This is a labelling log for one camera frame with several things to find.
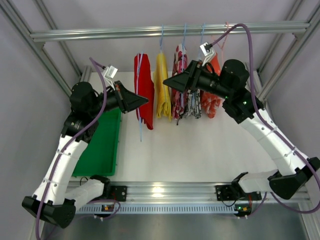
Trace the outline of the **red trousers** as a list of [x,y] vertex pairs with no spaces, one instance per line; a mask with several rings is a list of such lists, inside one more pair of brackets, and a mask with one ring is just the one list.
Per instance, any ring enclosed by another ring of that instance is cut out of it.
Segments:
[[134,57],[134,91],[148,99],[146,104],[136,110],[137,119],[149,130],[153,130],[155,86],[151,78],[150,61],[145,53],[138,53]]

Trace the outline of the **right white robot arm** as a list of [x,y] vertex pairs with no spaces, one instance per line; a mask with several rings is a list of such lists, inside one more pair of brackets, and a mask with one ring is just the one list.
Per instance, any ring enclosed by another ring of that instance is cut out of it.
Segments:
[[220,74],[193,60],[163,84],[179,92],[201,90],[223,98],[225,112],[256,139],[276,165],[272,171],[241,173],[231,182],[233,188],[240,193],[271,192],[289,200],[312,177],[310,169],[320,168],[320,160],[299,151],[271,121],[263,104],[246,89],[249,76],[237,59],[227,60]]

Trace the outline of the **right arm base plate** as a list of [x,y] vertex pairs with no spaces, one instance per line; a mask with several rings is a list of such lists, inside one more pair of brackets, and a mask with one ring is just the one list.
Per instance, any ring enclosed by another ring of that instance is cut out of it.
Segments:
[[239,201],[248,200],[248,195],[243,190],[231,184],[216,185],[216,196],[218,201]]

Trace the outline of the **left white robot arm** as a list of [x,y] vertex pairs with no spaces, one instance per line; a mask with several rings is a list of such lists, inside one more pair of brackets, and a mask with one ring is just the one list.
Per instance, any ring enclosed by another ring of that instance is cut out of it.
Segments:
[[71,89],[69,101],[71,112],[63,124],[49,169],[35,192],[22,201],[22,207],[37,220],[62,229],[70,225],[81,207],[110,195],[110,179],[97,174],[67,191],[74,169],[98,128],[100,116],[114,109],[126,114],[149,100],[116,81],[102,93],[97,93],[89,82],[77,83]]

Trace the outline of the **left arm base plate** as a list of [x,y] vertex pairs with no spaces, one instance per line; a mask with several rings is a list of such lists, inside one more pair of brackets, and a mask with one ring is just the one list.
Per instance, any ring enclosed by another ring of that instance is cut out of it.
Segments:
[[117,200],[118,202],[126,202],[127,190],[128,187],[126,185],[112,185],[110,189],[109,198]]

